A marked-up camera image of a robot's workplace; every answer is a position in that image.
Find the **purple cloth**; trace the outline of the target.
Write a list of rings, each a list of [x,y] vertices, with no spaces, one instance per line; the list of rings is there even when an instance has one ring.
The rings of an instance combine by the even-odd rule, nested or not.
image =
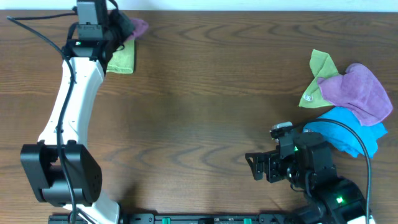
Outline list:
[[[126,39],[126,41],[137,39],[138,37],[142,36],[149,28],[149,24],[142,19],[130,18],[130,21],[134,25],[134,30],[131,35]]]
[[[322,97],[335,106],[350,110],[362,126],[381,123],[393,110],[386,90],[370,69],[352,63],[344,75],[319,78]]]

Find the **folded green cloth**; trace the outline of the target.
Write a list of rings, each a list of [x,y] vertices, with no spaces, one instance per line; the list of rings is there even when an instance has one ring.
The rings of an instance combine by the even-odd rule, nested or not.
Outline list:
[[[126,41],[124,47],[118,48],[118,50],[113,53],[106,71],[118,74],[134,73],[135,55],[135,40]]]

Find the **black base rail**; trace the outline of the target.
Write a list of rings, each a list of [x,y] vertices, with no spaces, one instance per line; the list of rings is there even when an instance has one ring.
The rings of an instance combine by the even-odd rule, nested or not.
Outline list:
[[[154,215],[153,213],[88,213],[80,214],[76,223],[123,223],[123,224],[294,224],[302,221],[283,213],[259,215]]]

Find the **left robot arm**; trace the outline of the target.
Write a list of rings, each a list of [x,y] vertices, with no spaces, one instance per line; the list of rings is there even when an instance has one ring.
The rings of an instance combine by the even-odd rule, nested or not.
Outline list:
[[[23,145],[21,164],[39,202],[68,210],[65,222],[121,223],[121,208],[105,194],[88,150],[88,126],[108,63],[134,25],[105,0],[78,1],[73,13],[78,21],[57,48],[63,72],[52,114],[37,142]]]

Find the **blue cloth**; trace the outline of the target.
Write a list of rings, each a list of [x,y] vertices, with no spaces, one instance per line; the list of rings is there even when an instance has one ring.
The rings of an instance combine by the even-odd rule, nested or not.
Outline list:
[[[382,123],[373,126],[362,126],[355,115],[346,108],[335,107],[318,119],[332,119],[350,127],[363,141],[372,159],[378,150],[377,140],[387,134]],[[353,157],[364,151],[358,140],[345,128],[328,122],[308,123],[303,128],[304,132],[316,132],[323,135],[324,139],[331,143],[337,150],[346,152]]]

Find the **crumpled green cloth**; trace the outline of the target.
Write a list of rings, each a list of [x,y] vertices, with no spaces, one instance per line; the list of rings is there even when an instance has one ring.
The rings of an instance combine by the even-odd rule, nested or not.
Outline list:
[[[314,79],[304,91],[298,106],[302,108],[332,106],[329,101],[323,98],[320,87],[318,86],[320,78],[328,79],[339,74],[332,58],[326,52],[313,49],[309,66]]]

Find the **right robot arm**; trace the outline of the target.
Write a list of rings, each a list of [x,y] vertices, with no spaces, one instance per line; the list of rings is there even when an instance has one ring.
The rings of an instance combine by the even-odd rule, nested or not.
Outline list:
[[[359,187],[341,177],[329,144],[320,133],[273,129],[273,151],[247,153],[255,180],[287,180],[303,193],[307,205],[291,213],[265,213],[259,223],[374,223]]]

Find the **crumpled purple cloth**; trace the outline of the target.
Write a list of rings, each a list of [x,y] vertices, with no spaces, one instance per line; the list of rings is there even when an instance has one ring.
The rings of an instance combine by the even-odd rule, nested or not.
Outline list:
[[[344,75],[319,78],[322,97],[335,106],[350,110],[362,126],[381,123],[393,110],[386,90],[370,69],[352,63]]]

